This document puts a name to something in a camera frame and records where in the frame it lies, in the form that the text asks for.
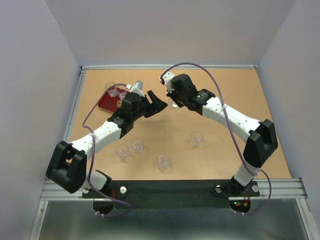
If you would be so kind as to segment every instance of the purple cable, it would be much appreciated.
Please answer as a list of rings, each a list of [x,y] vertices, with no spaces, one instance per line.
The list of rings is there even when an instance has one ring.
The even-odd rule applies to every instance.
[[[216,79],[214,78],[214,76],[212,76],[212,74],[211,74],[206,68],[204,68],[203,66],[201,66],[201,65],[199,65],[199,64],[192,63],[192,62],[181,62],[181,63],[177,63],[177,64],[172,65],[171,67],[169,67],[167,70],[165,70],[165,71],[161,74],[160,79],[161,79],[162,83],[164,83],[163,76],[164,76],[167,72],[169,72],[171,69],[173,69],[173,68],[175,68],[175,67],[178,67],[178,66],[181,66],[181,65],[196,66],[196,67],[204,70],[204,71],[209,75],[209,77],[212,79],[212,81],[214,82],[214,85],[216,86],[216,89],[218,90],[218,93],[219,93],[219,96],[220,96],[221,105],[223,106],[223,113],[224,113],[225,121],[226,121],[226,124],[227,124],[227,126],[228,126],[228,129],[229,129],[229,132],[230,132],[232,141],[233,141],[233,143],[234,143],[234,146],[235,146],[235,148],[236,148],[236,151],[238,152],[238,155],[239,155],[239,157],[240,157],[240,159],[241,159],[241,162],[242,162],[244,168],[245,168],[252,176],[257,176],[258,174],[254,174],[252,171],[250,171],[250,169],[248,168],[248,166],[247,166],[247,164],[246,164],[245,159],[244,159],[243,156],[242,156],[242,153],[241,153],[241,151],[240,151],[239,145],[238,145],[237,140],[236,140],[236,138],[235,138],[235,135],[234,135],[234,132],[233,132],[233,128],[232,128],[232,126],[231,126],[231,123],[230,123],[230,120],[229,120],[229,117],[228,117],[228,114],[227,114],[227,110],[224,108],[224,106],[225,106],[225,101],[224,101],[224,98],[223,98],[223,96],[222,96],[222,92],[221,92],[221,90],[220,90],[220,87],[219,87]],[[261,210],[263,210],[263,209],[269,204],[270,199],[271,199],[271,192],[272,192],[271,189],[272,189],[272,186],[271,186],[270,178],[269,178],[269,176],[267,175],[267,173],[266,173],[264,170],[259,169],[258,171],[263,172],[264,175],[266,176],[267,180],[268,180],[269,187],[270,187],[269,196],[268,196],[268,199],[267,199],[265,205],[263,205],[261,208],[255,210],[255,211],[253,211],[253,212],[245,213],[245,215],[252,215],[252,214],[256,214],[256,213],[260,212]]]
[[[119,217],[119,216],[122,216],[122,215],[125,215],[127,214],[128,212],[131,211],[131,205],[130,203],[128,202],[125,202],[125,201],[121,201],[121,200],[117,200],[115,198],[112,198],[110,196],[107,196],[105,195],[104,193],[102,193],[101,191],[99,191],[92,183],[91,183],[91,173],[92,173],[92,170],[94,168],[94,163],[95,163],[95,153],[96,153],[96,138],[94,136],[94,131],[92,130],[91,127],[87,126],[86,125],[86,121],[88,120],[88,118],[90,117],[90,115],[92,114],[92,112],[94,111],[94,109],[97,107],[98,103],[100,102],[100,100],[103,98],[103,96],[111,89],[111,88],[114,88],[116,86],[126,86],[125,84],[123,83],[117,83],[117,84],[114,84],[110,87],[108,87],[104,93],[101,95],[101,97],[99,98],[99,100],[94,104],[94,106],[92,107],[92,109],[90,110],[90,112],[88,113],[88,115],[85,117],[85,119],[83,120],[83,123],[82,123],[82,127],[85,128],[85,129],[88,129],[91,133],[91,136],[92,136],[92,157],[91,157],[91,164],[90,164],[90,169],[89,169],[89,173],[88,173],[88,182],[89,182],[89,186],[95,191],[97,192],[98,194],[100,194],[102,197],[106,198],[106,199],[109,199],[113,202],[116,202],[116,203],[119,203],[119,204],[123,204],[123,205],[127,205],[129,208],[122,212],[122,213],[119,213],[119,214],[114,214],[114,215],[103,215],[101,213],[99,213],[98,211],[95,212],[96,215],[99,215],[103,218],[112,218],[112,217]]]

